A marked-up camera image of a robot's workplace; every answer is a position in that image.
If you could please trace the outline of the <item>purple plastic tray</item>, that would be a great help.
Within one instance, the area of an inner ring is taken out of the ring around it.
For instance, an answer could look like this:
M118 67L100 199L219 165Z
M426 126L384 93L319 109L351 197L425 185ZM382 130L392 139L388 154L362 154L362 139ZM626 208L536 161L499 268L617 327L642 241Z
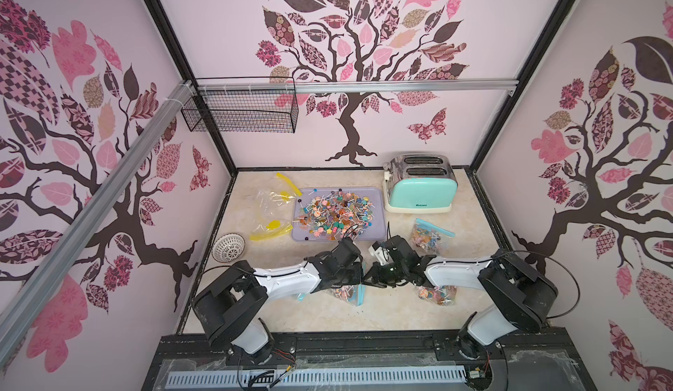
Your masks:
M301 189L294 205L291 237L297 242L384 240L387 221L377 188Z

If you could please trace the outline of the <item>yellow-zip candy bag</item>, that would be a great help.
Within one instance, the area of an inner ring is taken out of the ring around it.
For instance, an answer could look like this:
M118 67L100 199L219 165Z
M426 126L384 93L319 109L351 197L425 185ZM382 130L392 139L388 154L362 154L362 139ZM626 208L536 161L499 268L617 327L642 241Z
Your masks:
M261 210L272 211L294 204L299 198L302 198L300 189L286 175L275 173L270 181L263 183L256 203Z
M292 229L293 226L291 223L283 222L279 219L261 220L250 233L250 240L254 242L275 240L291 233Z

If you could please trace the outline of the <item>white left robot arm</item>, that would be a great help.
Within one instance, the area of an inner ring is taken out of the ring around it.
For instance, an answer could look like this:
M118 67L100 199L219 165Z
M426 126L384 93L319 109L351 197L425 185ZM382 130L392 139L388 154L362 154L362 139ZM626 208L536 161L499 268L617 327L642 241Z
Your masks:
M199 292L191 303L213 351L238 347L255 356L273 341L258 313L268 302L360 284L361 252L346 238L335 248L285 268L253 268L239 261Z

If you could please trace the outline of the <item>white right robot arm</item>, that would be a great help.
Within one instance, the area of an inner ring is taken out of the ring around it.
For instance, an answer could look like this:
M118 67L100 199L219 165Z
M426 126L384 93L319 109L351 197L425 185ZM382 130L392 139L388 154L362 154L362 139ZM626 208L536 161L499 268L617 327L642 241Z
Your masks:
M362 277L365 285L394 288L413 284L424 288L456 287L482 290L491 306L468 317L456 338L467 359L513 331L538 333L545 325L558 290L552 281L513 251L499 249L482 259L421 256L400 236L374 243L375 257Z

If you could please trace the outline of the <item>loose candy pile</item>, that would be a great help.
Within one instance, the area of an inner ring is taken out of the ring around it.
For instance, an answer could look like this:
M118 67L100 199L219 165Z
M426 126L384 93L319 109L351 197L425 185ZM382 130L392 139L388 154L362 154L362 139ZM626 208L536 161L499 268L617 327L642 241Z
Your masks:
M294 227L307 233L308 240L357 238L376 221L376 208L369 196L351 190L312 189L297 204Z

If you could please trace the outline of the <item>mint green toaster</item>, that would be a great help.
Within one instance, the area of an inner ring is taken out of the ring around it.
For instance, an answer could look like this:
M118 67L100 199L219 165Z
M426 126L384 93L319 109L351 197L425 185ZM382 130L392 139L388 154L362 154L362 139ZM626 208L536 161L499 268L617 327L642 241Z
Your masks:
M384 205L399 214L451 211L458 182L441 154L400 154L383 166Z

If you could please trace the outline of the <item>white round strainer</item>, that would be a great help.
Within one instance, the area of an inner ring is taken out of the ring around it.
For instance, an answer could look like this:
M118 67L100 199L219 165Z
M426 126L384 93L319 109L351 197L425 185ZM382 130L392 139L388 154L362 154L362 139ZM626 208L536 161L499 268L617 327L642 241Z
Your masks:
M212 258L219 263L230 263L245 252L245 239L238 233L227 233L218 238L211 250Z

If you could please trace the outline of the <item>aluminium rail back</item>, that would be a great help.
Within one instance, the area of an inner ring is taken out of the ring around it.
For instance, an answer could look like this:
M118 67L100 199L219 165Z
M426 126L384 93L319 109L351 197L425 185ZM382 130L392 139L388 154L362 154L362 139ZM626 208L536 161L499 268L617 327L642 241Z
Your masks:
M456 80L413 80L388 82L278 82L278 83L210 83L200 82L199 92L224 93L384 93L417 91L468 91L468 90L505 90L515 91L519 82L515 79L456 79Z

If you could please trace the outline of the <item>aluminium rail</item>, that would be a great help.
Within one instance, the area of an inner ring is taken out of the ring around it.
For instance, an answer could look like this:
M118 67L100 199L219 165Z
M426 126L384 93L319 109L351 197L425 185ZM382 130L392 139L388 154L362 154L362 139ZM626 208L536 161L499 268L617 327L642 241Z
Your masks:
M468 91L468 90L505 90L515 91L519 82L515 79L456 79L456 80L413 80L388 82L278 82L278 83L210 83L200 82L199 92L224 93L384 93L417 91Z
M63 233L55 249L1 314L1 362L5 363L55 293L65 275L97 232L124 188L149 156L154 144L183 105L193 96L194 83L183 80L162 103L143 134L132 144L80 216Z

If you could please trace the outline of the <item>aluminium rail left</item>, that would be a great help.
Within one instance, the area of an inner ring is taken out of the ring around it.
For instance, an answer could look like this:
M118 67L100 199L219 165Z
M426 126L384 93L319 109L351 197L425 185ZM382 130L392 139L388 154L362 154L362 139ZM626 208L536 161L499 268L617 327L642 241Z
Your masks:
M124 188L149 156L154 144L183 105L193 96L194 83L183 80L162 103L143 134L132 144L80 216L63 233L55 249L1 314L1 362L5 363L55 293L65 275L97 232Z

